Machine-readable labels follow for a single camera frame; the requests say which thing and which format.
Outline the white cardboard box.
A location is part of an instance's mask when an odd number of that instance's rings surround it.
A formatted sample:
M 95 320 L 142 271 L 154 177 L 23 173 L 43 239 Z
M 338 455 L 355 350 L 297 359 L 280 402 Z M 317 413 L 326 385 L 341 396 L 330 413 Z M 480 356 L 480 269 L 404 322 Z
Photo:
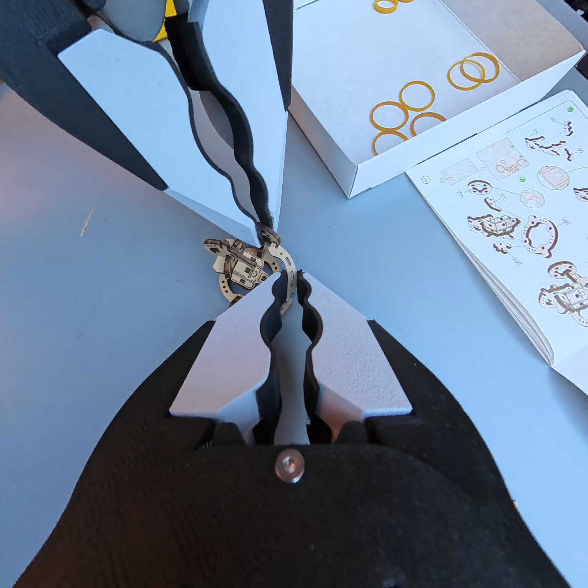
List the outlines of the white cardboard box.
M 446 71 L 456 59 L 442 34 L 452 18 L 433 1 L 300 1 L 295 8 L 290 113 L 346 197 L 378 186 L 543 98 L 584 55 L 577 40 L 537 1 L 446 1 L 516 80 L 504 90 L 488 85 L 456 92 Z M 374 105 L 398 98 L 411 79 L 436 91 L 444 122 L 424 127 L 392 146 L 371 143 L 378 131 Z

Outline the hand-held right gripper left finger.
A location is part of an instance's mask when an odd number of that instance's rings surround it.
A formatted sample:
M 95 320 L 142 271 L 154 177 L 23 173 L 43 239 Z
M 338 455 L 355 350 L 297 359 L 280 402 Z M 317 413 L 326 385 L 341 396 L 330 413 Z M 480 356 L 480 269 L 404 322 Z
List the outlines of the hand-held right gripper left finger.
M 247 443 L 272 445 L 282 411 L 272 341 L 282 327 L 282 273 L 219 315 L 170 413 L 237 425 Z

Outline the curved wooden arc part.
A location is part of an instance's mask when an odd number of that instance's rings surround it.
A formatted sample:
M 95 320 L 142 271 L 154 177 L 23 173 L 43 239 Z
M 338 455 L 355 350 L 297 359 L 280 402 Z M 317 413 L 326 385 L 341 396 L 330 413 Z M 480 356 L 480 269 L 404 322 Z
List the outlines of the curved wooden arc part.
M 289 309 L 296 294 L 296 266 L 293 258 L 282 245 L 279 245 L 276 242 L 268 242 L 266 243 L 266 246 L 266 252 L 263 259 L 265 260 L 265 263 L 270 266 L 272 272 L 276 273 L 285 270 L 288 274 L 288 290 L 286 293 L 285 302 L 281 306 L 281 315 L 284 315 Z

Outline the yellow object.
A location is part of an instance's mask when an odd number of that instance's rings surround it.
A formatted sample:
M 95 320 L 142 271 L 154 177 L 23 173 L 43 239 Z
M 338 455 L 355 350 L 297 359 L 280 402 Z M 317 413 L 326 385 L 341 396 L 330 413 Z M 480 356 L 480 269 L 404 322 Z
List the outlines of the yellow object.
M 153 39 L 154 42 L 165 40 L 168 37 L 167 32 L 166 32 L 166 25 L 165 25 L 166 19 L 171 18 L 171 17 L 175 17 L 175 16 L 177 16 L 177 14 L 178 14 L 178 12 L 176 10 L 174 1 L 167 0 L 166 6 L 165 6 L 164 21 L 162 23 L 162 26 L 161 26 L 159 33 Z

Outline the wooden robot figure model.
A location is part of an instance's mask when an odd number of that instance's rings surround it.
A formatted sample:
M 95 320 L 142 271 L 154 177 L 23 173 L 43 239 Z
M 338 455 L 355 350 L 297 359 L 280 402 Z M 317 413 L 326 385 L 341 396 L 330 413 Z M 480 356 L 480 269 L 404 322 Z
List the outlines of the wooden robot figure model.
M 271 249 L 278 250 L 281 239 L 271 229 L 262 228 L 263 245 L 261 247 L 246 248 L 239 239 L 208 239 L 203 243 L 204 248 L 216 255 L 213 269 L 219 274 L 219 285 L 224 297 L 232 306 L 244 297 L 243 294 L 231 290 L 231 285 L 238 285 L 246 290 L 252 290 L 265 282 L 269 274 L 265 272 L 268 264 L 272 272 L 280 272 Z

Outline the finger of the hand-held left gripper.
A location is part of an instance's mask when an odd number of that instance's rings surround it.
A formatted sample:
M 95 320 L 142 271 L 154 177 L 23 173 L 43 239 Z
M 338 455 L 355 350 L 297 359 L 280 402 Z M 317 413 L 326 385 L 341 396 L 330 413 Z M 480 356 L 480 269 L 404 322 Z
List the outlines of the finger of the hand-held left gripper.
M 235 182 L 246 213 L 276 231 L 289 107 L 288 1 L 174 1 L 165 21 L 173 56 L 200 93 L 235 164 L 205 149 Z
M 164 181 L 164 191 L 222 230 L 260 246 L 242 208 L 245 172 L 202 93 L 183 85 L 170 55 L 97 29 L 58 59 Z

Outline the group of yellow rubber bands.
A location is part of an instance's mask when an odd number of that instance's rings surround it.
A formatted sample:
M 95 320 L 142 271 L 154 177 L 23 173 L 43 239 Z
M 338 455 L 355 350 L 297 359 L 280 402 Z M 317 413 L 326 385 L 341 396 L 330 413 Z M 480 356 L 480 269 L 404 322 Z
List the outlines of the group of yellow rubber bands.
M 492 89 L 501 90 L 509 87 L 516 79 L 509 70 L 502 66 L 500 60 L 488 51 L 464 19 L 450 7 L 446 1 L 433 1 L 437 8 L 443 8 L 449 18 L 452 18 L 451 32 L 442 34 L 444 52 L 449 52 L 452 58 L 461 57 L 447 68 L 446 83 L 456 92 L 474 92 L 484 88 L 484 99 L 490 96 L 488 85 Z M 395 136 L 402 141 L 415 137 L 420 128 L 421 119 L 435 119 L 444 122 L 446 117 L 435 112 L 437 99 L 435 88 L 426 80 L 411 79 L 399 90 L 398 98 L 384 100 L 374 105 L 369 116 L 371 125 L 378 131 L 371 143 L 375 156 L 378 147 L 388 149 L 392 144 L 383 139 L 385 136 Z

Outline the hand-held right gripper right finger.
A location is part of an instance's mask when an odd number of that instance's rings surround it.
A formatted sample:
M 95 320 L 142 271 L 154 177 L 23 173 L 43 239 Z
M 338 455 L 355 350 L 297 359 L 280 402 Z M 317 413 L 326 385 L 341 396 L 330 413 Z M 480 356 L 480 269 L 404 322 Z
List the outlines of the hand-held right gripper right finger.
M 412 411 L 362 313 L 303 271 L 298 301 L 311 340 L 303 383 L 311 444 L 331 443 L 348 422 Z

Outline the white instruction booklet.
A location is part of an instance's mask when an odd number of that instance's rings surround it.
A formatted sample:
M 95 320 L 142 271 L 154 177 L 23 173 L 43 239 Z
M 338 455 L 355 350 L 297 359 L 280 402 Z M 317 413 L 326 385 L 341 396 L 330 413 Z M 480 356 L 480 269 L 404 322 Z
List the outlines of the white instruction booklet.
M 587 393 L 587 105 L 559 92 L 407 175 L 544 360 Z

